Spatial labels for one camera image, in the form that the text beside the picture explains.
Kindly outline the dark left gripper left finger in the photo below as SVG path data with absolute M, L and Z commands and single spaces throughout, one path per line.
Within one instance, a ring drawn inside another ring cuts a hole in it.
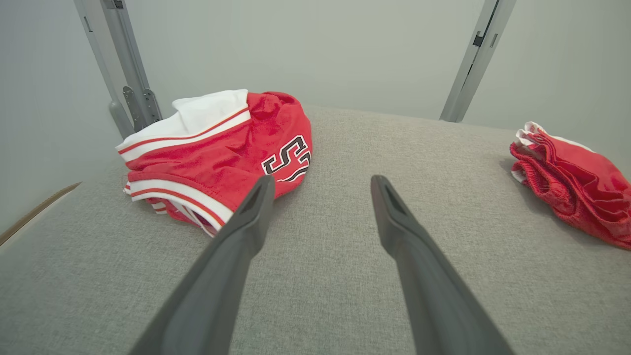
M 132 355 L 226 355 L 252 259 L 265 243 L 275 197 L 262 176 L 131 349 Z

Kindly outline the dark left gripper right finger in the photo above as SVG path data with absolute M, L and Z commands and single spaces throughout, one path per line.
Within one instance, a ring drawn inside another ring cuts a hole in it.
M 419 355 L 511 355 L 513 350 L 390 181 L 370 181 L 381 245 L 396 261 Z

